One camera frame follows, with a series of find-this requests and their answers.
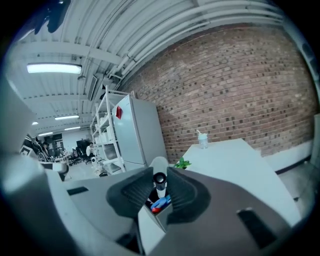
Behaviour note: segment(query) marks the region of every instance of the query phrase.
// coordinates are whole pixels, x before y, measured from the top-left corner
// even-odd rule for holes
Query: blue object
[[[167,195],[166,197],[162,197],[158,199],[155,203],[153,203],[150,207],[150,210],[152,211],[153,208],[162,208],[168,205],[171,202],[171,197],[170,195]]]

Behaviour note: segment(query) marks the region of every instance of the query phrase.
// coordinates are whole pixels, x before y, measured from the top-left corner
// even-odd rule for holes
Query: black rubber pad
[[[211,196],[202,183],[172,167],[167,168],[166,189],[173,207],[167,219],[168,224],[193,222],[210,204]]]
[[[248,229],[260,249],[270,245],[277,239],[267,225],[252,209],[241,210],[237,215]]]
[[[86,192],[86,191],[89,191],[89,190],[84,186],[80,186],[80,187],[76,187],[76,188],[72,188],[72,189],[68,189],[67,190],[69,196],[80,194],[80,193],[83,193],[83,192]]]
[[[119,216],[138,216],[154,187],[153,173],[153,167],[146,168],[109,188],[106,200]]]

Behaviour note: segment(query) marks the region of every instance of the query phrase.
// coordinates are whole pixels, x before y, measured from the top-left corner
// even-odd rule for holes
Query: green plant
[[[183,157],[180,158],[179,162],[174,165],[176,168],[186,169],[187,166],[191,165],[189,161],[185,161]]]

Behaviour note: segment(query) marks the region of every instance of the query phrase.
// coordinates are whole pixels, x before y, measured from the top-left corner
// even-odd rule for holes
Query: white metal shelf
[[[113,141],[109,141],[109,142],[103,142],[103,143],[96,143],[97,146],[102,147],[104,145],[110,145],[113,144]]]
[[[108,127],[108,126],[109,126],[109,117],[106,116],[106,117],[104,118],[103,122],[100,124],[100,129],[106,128],[106,127]]]
[[[120,167],[120,171],[117,171],[116,173],[120,173],[120,172],[125,172],[125,167],[123,164],[123,159],[120,156],[120,151],[118,149],[118,145],[117,145],[117,140],[116,140],[116,136],[115,136],[115,132],[114,132],[114,126],[113,126],[113,122],[112,122],[112,113],[111,113],[111,107],[114,107],[116,104],[118,104],[119,101],[121,101],[125,96],[127,95],[134,95],[132,92],[131,93],[126,93],[126,92],[122,92],[122,91],[113,91],[113,90],[109,90],[108,89],[108,85],[105,86],[105,95],[103,96],[100,104],[96,103],[95,104],[95,115],[93,117],[93,121],[90,125],[90,131],[91,131],[91,136],[92,136],[92,142],[93,145],[96,148],[102,148],[103,150],[103,158],[102,158],[102,163],[103,165],[107,166],[107,172],[108,174],[114,174],[111,173],[109,170],[111,169],[110,165],[114,164],[116,166]],[[99,118],[99,114],[101,114],[102,111],[106,112],[106,116],[103,120],[102,123],[100,123],[100,118]],[[97,122],[97,130],[93,131],[94,128],[94,122]],[[103,132],[107,127],[110,127],[109,129],[109,133],[108,136],[111,136],[111,141],[109,142],[104,142],[104,143],[96,143],[95,141],[95,135],[99,135],[100,137],[102,136]],[[115,153],[116,153],[116,158],[114,159],[108,159],[107,158],[107,154],[105,152],[105,146],[106,145],[110,145],[113,144],[114,149],[115,149]]]
[[[98,130],[95,130],[92,134],[92,136],[95,136],[97,134]]]

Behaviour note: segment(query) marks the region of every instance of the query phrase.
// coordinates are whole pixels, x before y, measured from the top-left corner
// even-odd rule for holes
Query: white refrigerator
[[[127,95],[112,109],[112,115],[126,171],[148,167],[155,157],[167,158],[154,103]]]

